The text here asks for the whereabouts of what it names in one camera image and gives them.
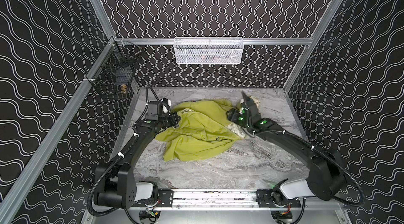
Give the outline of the lime green printed jacket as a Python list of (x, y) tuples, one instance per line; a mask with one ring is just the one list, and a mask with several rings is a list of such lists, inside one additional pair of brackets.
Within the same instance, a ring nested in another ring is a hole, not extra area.
[(166, 143), (163, 160), (182, 162), (215, 157), (246, 138), (242, 128), (227, 119), (227, 112), (240, 109), (228, 99), (182, 102), (172, 111), (180, 116), (178, 126), (159, 132), (155, 140)]

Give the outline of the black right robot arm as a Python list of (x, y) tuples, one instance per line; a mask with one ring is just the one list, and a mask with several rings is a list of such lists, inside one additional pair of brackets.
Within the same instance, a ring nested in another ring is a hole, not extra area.
[[(307, 178), (284, 179), (274, 186), (271, 199), (275, 205), (285, 206), (288, 201), (300, 197), (317, 197), (323, 201), (336, 200), (344, 205), (360, 207), (366, 200), (359, 182), (343, 167), (339, 152), (324, 150), (299, 137), (270, 118), (263, 118), (255, 101), (243, 94), (240, 108), (227, 112), (227, 119), (240, 126), (251, 137), (268, 141), (297, 158), (305, 165)], [(359, 199), (349, 201), (337, 196), (351, 181), (357, 188)]]

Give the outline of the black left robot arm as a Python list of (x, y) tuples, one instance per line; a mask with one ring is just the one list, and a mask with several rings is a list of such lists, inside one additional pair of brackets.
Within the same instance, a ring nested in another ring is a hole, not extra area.
[(159, 204), (158, 186), (154, 182), (137, 182), (134, 168), (146, 147), (158, 133), (179, 125), (180, 116), (170, 110), (171, 101), (163, 98), (146, 103), (144, 116), (133, 125), (130, 140), (108, 163), (98, 165), (95, 183), (87, 198), (87, 210), (95, 217), (118, 209), (128, 210), (141, 204)]

